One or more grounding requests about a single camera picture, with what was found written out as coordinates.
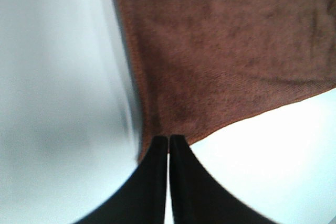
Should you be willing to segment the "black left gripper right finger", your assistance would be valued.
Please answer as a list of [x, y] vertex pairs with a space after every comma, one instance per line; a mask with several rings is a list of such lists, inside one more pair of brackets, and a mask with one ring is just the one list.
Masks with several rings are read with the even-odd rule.
[[223, 188], [182, 135], [170, 137], [169, 177], [174, 223], [272, 223]]

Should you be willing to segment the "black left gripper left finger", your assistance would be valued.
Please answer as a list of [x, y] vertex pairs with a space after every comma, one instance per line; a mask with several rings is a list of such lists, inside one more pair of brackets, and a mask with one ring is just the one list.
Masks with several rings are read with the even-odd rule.
[[77, 223], [163, 223], [167, 150], [167, 137], [155, 136], [143, 160], [127, 181]]

